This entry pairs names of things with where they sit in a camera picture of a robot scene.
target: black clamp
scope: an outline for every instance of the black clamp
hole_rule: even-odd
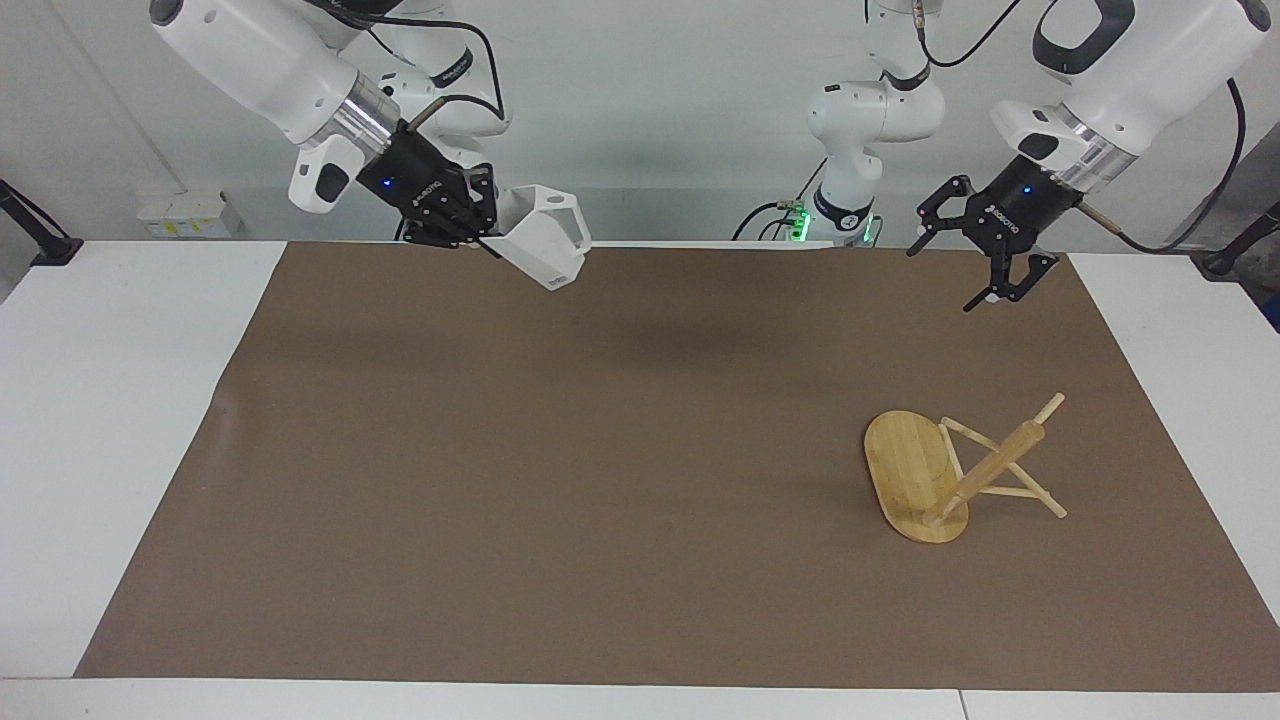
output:
[[[940,217],[938,210],[942,205],[956,197],[969,199],[965,214],[956,218]],[[973,311],[983,300],[991,297],[1019,302],[1059,263],[1057,256],[1037,251],[1038,233],[1028,232],[1032,228],[1019,227],[1007,210],[992,201],[989,192],[975,193],[969,176],[956,176],[947,181],[919,206],[918,211],[920,240],[908,250],[908,256],[919,255],[940,232],[961,231],[991,259],[991,282],[965,305],[965,313]],[[1015,283],[1010,279],[1010,270],[1014,256],[1021,254],[1029,254],[1028,272]]]
[[[493,165],[463,168],[403,124],[358,179],[401,211],[402,238],[413,245],[456,249],[489,237],[498,224]]]

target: robot logo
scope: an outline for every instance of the robot logo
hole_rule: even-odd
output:
[[[996,208],[995,205],[992,205],[991,208],[987,208],[987,214],[995,215],[996,219],[1000,220],[1001,223],[1004,223],[1004,225],[1006,228],[1009,228],[1010,231],[1012,231],[1014,234],[1018,234],[1018,233],[1023,232],[1023,228],[1018,227],[1018,223],[1010,220],[1009,217],[1005,215],[1004,213],[1001,213],[1000,209]]]
[[[440,181],[435,181],[431,184],[426,186],[426,190],[424,190],[421,195],[413,199],[413,206],[421,208],[422,201],[430,197],[436,190],[440,190],[442,187],[444,187],[444,183]]]

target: white table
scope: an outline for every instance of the white table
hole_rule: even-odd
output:
[[[0,305],[0,678],[19,678],[0,680],[0,719],[1280,717],[1280,694],[65,679],[283,249],[91,243]],[[1280,337],[1239,288],[1184,259],[1073,260],[1280,618]]]

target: brown paper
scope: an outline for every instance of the brown paper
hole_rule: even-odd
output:
[[[78,675],[1280,691],[1280,630],[1068,263],[293,245]],[[878,414],[1004,437],[1070,511],[914,544]],[[957,441],[966,461],[975,457]]]

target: cable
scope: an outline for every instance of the cable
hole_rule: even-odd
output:
[[[9,190],[9,193],[18,199],[18,202],[22,202],[23,205],[26,205],[28,210],[31,210],[32,213],[35,213],[36,215],[38,215],[40,219],[42,219],[46,223],[49,223],[49,227],[51,227],[55,231],[58,231],[58,234],[63,236],[63,240],[70,240],[72,238],[72,236],[68,234],[67,231],[63,229],[63,225],[58,224],[58,220],[52,219],[49,215],[49,213],[45,211],[44,208],[41,208],[40,205],[36,205],[29,197],[27,197],[26,195],[23,195],[17,187],[13,187],[12,184],[9,184],[9,183],[6,183],[4,181],[0,181],[0,183],[4,183],[4,186]]]
[[[383,42],[381,37],[378,37],[378,33],[374,32],[374,28],[366,28],[365,32],[367,32],[369,37],[372,37],[374,42],[376,42],[383,50],[385,50],[388,55],[390,55],[392,58],[396,58],[397,60],[401,59],[401,56],[397,55],[394,50],[392,50],[390,45],[387,45],[385,42]]]
[[[773,220],[772,223],[764,225],[764,229],[760,231],[760,236],[755,238],[756,242],[763,242],[764,241],[764,233],[769,232],[769,228],[778,228],[778,229],[773,231],[773,240],[777,240],[778,238],[778,232],[781,232],[782,228],[785,228],[790,223],[791,223],[790,218],[782,218],[781,220]]]
[[[737,232],[733,233],[733,242],[737,242],[737,238],[742,237],[742,231],[746,229],[746,225],[751,224],[751,220],[759,218],[762,214],[768,213],[769,210],[777,210],[777,209],[778,209],[777,202],[765,202],[764,205],[760,205],[755,210],[751,210],[751,214],[748,215],[745,220],[742,220],[742,224],[737,225]]]
[[[940,68],[955,68],[956,65],[960,65],[960,64],[965,63],[966,60],[969,60],[969,58],[973,58],[975,54],[978,54],[978,50],[982,50],[982,46],[986,45],[988,40],[991,40],[991,36],[996,35],[996,31],[1000,29],[1000,26],[1005,24],[1005,20],[1009,19],[1009,15],[1014,14],[1014,10],[1018,9],[1018,5],[1021,5],[1021,3],[1023,3],[1023,0],[1014,0],[1009,5],[1009,8],[1006,8],[1005,12],[1000,14],[1000,18],[996,19],[995,24],[992,24],[987,29],[987,32],[983,33],[983,36],[978,40],[978,44],[974,45],[972,49],[969,49],[968,53],[965,53],[964,55],[961,55],[959,60],[952,60],[950,63],[945,63],[945,61],[938,60],[937,58],[934,58],[933,53],[929,51],[929,44],[925,40],[925,37],[924,37],[924,28],[923,27],[918,27],[915,29],[916,37],[920,38],[920,50],[924,50],[924,56],[929,59],[929,63],[932,63],[932,64],[934,64],[934,65],[937,65]]]
[[[374,13],[357,13],[355,10],[346,10],[339,8],[326,8],[329,13],[337,15],[338,18],[351,20],[353,23],[370,23],[370,24],[385,24],[385,26],[401,26],[401,27],[430,27],[430,28],[448,28],[448,29],[462,29],[470,32],[480,38],[484,44],[485,54],[489,58],[489,74],[493,78],[493,97],[497,100],[498,105],[494,106],[493,102],[483,100],[480,97],[474,97],[471,95],[445,95],[436,99],[426,110],[413,118],[410,123],[412,129],[417,129],[422,126],[435,111],[449,102],[471,102],[474,105],[480,105],[481,108],[489,110],[499,120],[507,119],[507,105],[502,99],[502,81],[498,77],[498,59],[493,50],[493,42],[489,41],[489,36],[485,35],[483,29],[471,24],[457,20],[419,20],[410,18],[388,18],[385,15],[378,15]]]
[[[1080,211],[1138,252],[1144,252],[1147,255],[1167,255],[1185,245],[1187,241],[1190,240],[1192,233],[1199,229],[1201,224],[1204,223],[1204,219],[1208,218],[1208,214],[1217,206],[1217,201],[1222,199],[1222,193],[1226,192],[1226,187],[1231,184],[1231,178],[1235,176],[1235,170],[1240,165],[1240,159],[1244,156],[1244,136],[1249,129],[1248,117],[1244,108],[1244,97],[1240,95],[1240,86],[1235,83],[1235,78],[1226,81],[1226,87],[1231,91],[1231,101],[1235,104],[1235,150],[1231,152],[1231,161],[1226,165],[1226,173],[1222,176],[1222,181],[1219,182],[1217,187],[1213,188],[1213,192],[1210,193],[1208,200],[1204,201],[1204,208],[1202,208],[1196,219],[1192,220],[1192,224],[1183,231],[1183,234],[1178,236],[1176,240],[1162,247],[1147,247],[1146,245],[1140,245],[1134,241],[1124,232],[1123,228],[1120,228],[1119,224],[1088,204],[1080,202]]]
[[[813,181],[818,179],[818,176],[822,174],[822,169],[827,167],[827,160],[829,158],[823,158],[822,163],[818,163],[818,169],[815,169],[813,172],[813,174],[809,176],[809,182],[804,183],[804,187],[800,190],[800,195],[796,195],[796,202],[804,200],[805,193],[809,192],[810,187],[813,187]],[[791,219],[791,210],[787,210],[787,214],[783,215],[782,219],[783,220],[790,220]],[[778,228],[778,229],[773,231],[773,237],[771,240],[778,240],[778,233],[780,232],[782,232],[782,228]]]

